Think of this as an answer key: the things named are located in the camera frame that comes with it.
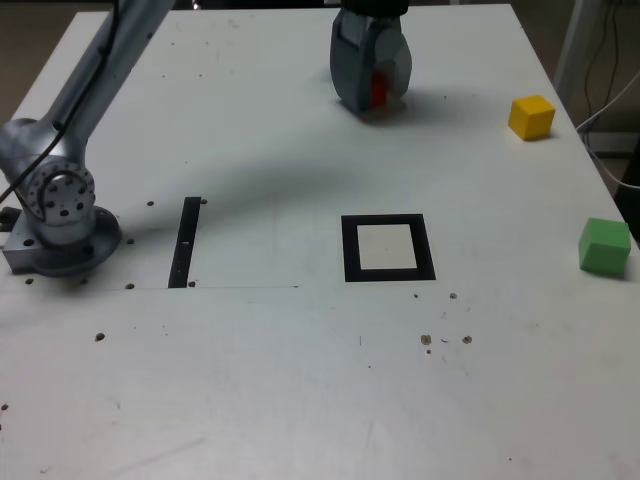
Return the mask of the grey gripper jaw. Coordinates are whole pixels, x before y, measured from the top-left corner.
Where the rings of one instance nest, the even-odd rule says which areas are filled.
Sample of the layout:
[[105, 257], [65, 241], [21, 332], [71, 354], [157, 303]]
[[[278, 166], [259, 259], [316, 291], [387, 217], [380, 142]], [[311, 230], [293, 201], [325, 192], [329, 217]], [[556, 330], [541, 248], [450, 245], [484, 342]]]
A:
[[370, 108], [375, 43], [380, 24], [353, 12], [339, 12], [332, 25], [330, 73], [340, 100], [354, 113]]
[[371, 105], [384, 106], [389, 97], [399, 99], [408, 90], [412, 57], [399, 18], [375, 19], [371, 27], [376, 34], [371, 74]]

